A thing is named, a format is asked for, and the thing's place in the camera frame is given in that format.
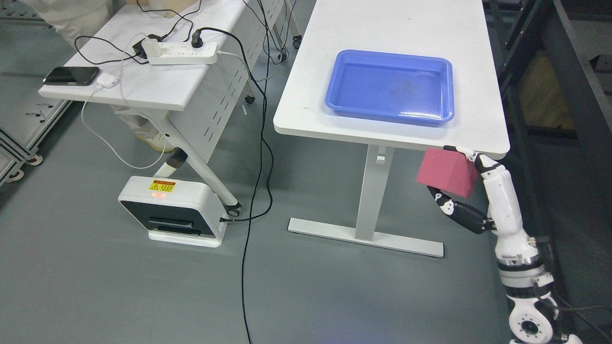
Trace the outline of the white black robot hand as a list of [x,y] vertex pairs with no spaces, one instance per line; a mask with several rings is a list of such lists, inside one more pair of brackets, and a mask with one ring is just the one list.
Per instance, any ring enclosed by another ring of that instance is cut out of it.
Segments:
[[494,233],[497,236],[495,254],[498,260],[537,255],[537,250],[530,246],[529,235],[523,228],[522,213],[509,170],[477,151],[455,146],[444,146],[442,150],[460,152],[475,165],[483,181],[488,210],[483,213],[471,205],[453,200],[452,193],[426,185],[441,211],[473,233]]

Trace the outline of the robot arm white silver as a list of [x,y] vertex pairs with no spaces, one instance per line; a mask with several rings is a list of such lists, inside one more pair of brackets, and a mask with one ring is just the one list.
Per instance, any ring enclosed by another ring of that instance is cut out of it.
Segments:
[[546,270],[538,237],[529,237],[534,256],[500,259],[499,277],[509,307],[510,344],[581,344],[583,341],[560,324],[562,315],[553,294],[553,275]]

